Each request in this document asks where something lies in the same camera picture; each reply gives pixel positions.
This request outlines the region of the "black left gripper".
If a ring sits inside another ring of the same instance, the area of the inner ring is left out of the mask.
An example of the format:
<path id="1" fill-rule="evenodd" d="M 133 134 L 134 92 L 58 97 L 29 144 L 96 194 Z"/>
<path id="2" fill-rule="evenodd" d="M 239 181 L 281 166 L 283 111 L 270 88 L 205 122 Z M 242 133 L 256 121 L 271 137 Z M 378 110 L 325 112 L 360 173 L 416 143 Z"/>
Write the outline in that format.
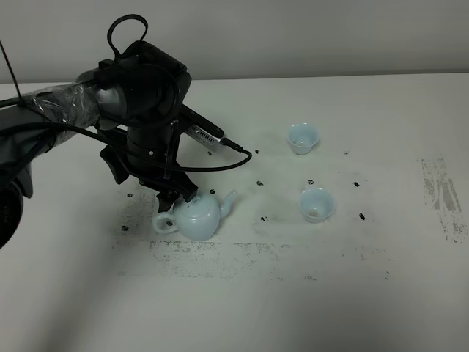
<path id="1" fill-rule="evenodd" d="M 111 170 L 116 184 L 134 176 L 146 187 L 159 192 L 158 213 L 167 212 L 179 197 L 188 202 L 198 191 L 186 173 L 178 169 L 180 137 L 187 129 L 188 123 L 179 117 L 157 128 L 102 130 L 100 135 L 109 145 L 100 151 L 100 157 Z"/>

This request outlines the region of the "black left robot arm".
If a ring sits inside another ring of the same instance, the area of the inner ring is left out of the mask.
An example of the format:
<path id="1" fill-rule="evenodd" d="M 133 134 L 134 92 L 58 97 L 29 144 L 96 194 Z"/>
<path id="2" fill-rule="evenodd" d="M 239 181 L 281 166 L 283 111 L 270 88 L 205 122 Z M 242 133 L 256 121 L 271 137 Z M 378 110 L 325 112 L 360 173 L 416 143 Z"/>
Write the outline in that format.
<path id="1" fill-rule="evenodd" d="M 32 161 L 89 127 L 117 183 L 136 177 L 157 191 L 161 210 L 193 199 L 197 187 L 177 163 L 191 126 L 183 103 L 190 85 L 184 64 L 139 40 L 75 83 L 2 101 L 1 242 L 14 235 L 33 194 Z"/>

